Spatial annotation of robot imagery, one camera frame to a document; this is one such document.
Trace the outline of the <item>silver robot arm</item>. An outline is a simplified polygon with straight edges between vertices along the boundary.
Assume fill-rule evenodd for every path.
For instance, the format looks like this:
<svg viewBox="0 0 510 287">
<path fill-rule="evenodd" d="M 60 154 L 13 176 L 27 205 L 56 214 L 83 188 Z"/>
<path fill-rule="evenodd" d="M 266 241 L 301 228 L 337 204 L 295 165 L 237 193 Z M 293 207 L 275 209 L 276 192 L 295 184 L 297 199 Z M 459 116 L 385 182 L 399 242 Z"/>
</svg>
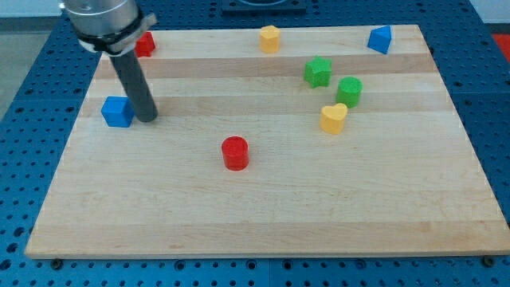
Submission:
<svg viewBox="0 0 510 287">
<path fill-rule="evenodd" d="M 120 57 L 157 23 L 135 0 L 62 0 L 79 43 L 91 53 Z"/>
</svg>

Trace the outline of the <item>red block behind arm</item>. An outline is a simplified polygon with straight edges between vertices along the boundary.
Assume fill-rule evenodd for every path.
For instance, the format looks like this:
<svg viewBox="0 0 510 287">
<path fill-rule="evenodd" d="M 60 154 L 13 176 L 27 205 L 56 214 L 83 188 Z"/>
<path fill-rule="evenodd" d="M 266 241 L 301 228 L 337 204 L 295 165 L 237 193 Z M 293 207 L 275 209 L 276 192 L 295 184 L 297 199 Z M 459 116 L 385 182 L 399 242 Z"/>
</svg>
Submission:
<svg viewBox="0 0 510 287">
<path fill-rule="evenodd" d="M 135 43 L 135 55 L 137 57 L 151 57 L 155 49 L 155 41 L 151 31 L 145 32 Z"/>
</svg>

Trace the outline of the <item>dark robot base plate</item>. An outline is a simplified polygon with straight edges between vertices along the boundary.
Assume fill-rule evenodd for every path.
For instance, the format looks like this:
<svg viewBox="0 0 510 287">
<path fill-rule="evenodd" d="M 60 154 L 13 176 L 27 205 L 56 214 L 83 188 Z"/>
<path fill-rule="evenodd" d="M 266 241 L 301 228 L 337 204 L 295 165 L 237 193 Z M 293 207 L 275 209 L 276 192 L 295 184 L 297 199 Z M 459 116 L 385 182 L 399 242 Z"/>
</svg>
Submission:
<svg viewBox="0 0 510 287">
<path fill-rule="evenodd" d="M 308 0 L 221 0 L 222 13 L 304 12 Z"/>
</svg>

